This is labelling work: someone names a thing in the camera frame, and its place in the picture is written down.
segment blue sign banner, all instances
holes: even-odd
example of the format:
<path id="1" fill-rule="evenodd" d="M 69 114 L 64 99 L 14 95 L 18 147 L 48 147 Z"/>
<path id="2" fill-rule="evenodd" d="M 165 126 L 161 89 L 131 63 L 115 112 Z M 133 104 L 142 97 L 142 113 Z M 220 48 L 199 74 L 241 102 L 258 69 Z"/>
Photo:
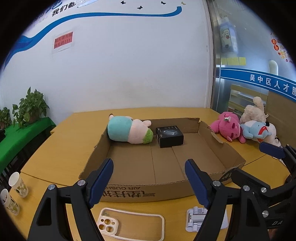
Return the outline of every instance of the blue sign banner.
<path id="1" fill-rule="evenodd" d="M 221 68 L 221 78 L 258 86 L 296 102 L 296 82 L 274 74 L 236 68 Z"/>

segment potted plant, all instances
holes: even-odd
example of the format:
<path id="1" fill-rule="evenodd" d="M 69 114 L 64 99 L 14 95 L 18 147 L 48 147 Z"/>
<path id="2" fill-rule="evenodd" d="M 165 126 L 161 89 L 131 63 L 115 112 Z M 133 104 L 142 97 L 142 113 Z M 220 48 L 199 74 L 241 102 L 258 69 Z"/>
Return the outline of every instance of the potted plant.
<path id="1" fill-rule="evenodd" d="M 13 104 L 12 107 L 12 114 L 15 117 L 13 126 L 18 123 L 20 128 L 26 124 L 34 123 L 41 114 L 46 116 L 46 109 L 49 109 L 43 94 L 37 90 L 31 93 L 31 87 L 28 89 L 26 98 L 20 99 L 20 106 Z"/>
<path id="2" fill-rule="evenodd" d="M 2 110 L 0 109 L 0 129 L 5 129 L 11 124 L 11 118 L 9 109 L 4 107 Z"/>

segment wooden table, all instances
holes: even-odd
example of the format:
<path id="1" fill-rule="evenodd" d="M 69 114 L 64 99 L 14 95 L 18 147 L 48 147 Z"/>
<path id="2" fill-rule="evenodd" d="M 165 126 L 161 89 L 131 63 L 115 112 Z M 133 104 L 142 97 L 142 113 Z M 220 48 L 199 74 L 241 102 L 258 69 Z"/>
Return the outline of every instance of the wooden table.
<path id="1" fill-rule="evenodd" d="M 83 171 L 94 146 L 108 124 L 109 114 L 128 115 L 138 119 L 160 119 L 199 117 L 210 125 L 219 114 L 207 108 L 137 108 L 102 110 L 74 113 L 52 130 L 52 135 L 34 153 L 23 167 L 22 172 L 51 183 L 64 186 L 73 185 Z M 246 164 L 264 156 L 258 143 L 248 140 L 241 144 L 236 139 L 232 143 Z"/>
<path id="2" fill-rule="evenodd" d="M 286 167 L 276 159 L 265 155 L 264 157 L 254 161 L 243 167 L 243 170 L 254 175 L 260 180 L 269 184 L 272 188 L 281 186 L 289 172 Z M 17 227 L 20 229 L 22 234 L 27 237 L 30 229 L 31 222 L 33 220 L 35 211 L 38 204 L 50 184 L 49 182 L 34 178 L 32 176 L 21 173 L 21 177 L 25 184 L 29 188 L 29 194 L 26 198 L 21 198 L 14 190 L 11 190 L 11 196 L 19 204 L 21 211 L 18 216 L 10 214 L 12 220 L 15 222 Z M 233 183 L 227 184 L 229 187 L 237 187 Z M 166 200 L 159 202 L 149 202 L 149 203 L 108 203 L 99 202 L 91 210 L 95 220 L 98 219 L 99 213 L 102 208 L 110 207 L 115 209 L 122 209 L 133 212 L 140 213 L 154 213 L 161 214 L 165 218 L 165 241 L 179 241 L 179 240 L 193 240 L 195 233 L 189 233 L 185 231 L 185 220 L 186 211 L 194 206 L 202 207 L 195 196 Z M 67 204 L 67 213 L 70 223 L 71 232 L 74 240 L 80 241 L 80 236 L 74 221 L 74 216 L 72 208 Z M 230 219 L 231 205 L 227 206 L 227 215 Z M 218 241 L 223 241 L 225 239 L 227 229 L 220 231 Z M 116 240 L 110 237 L 104 237 L 106 241 Z"/>

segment white plush toy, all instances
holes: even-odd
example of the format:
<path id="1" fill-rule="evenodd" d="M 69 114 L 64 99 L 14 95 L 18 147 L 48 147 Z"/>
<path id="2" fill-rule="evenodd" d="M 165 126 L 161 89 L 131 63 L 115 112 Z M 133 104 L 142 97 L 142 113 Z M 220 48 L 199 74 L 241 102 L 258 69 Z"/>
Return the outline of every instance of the white plush toy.
<path id="1" fill-rule="evenodd" d="M 264 139 L 264 142 L 270 143 L 272 145 L 281 146 L 281 143 L 279 141 L 279 138 L 276 136 L 276 128 L 273 124 L 269 123 L 268 121 L 266 122 L 266 127 L 268 132 L 271 132 L 271 136 L 267 136 Z"/>

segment green tablecloth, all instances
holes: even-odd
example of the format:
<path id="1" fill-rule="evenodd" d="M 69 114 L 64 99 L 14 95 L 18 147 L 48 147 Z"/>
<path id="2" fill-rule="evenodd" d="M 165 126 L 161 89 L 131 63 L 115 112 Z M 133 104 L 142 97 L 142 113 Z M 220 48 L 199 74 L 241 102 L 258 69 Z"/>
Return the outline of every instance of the green tablecloth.
<path id="1" fill-rule="evenodd" d="M 55 126 L 54 122 L 45 117 L 23 128 L 7 127 L 6 137 L 0 142 L 0 173 L 34 137 L 50 126 Z"/>

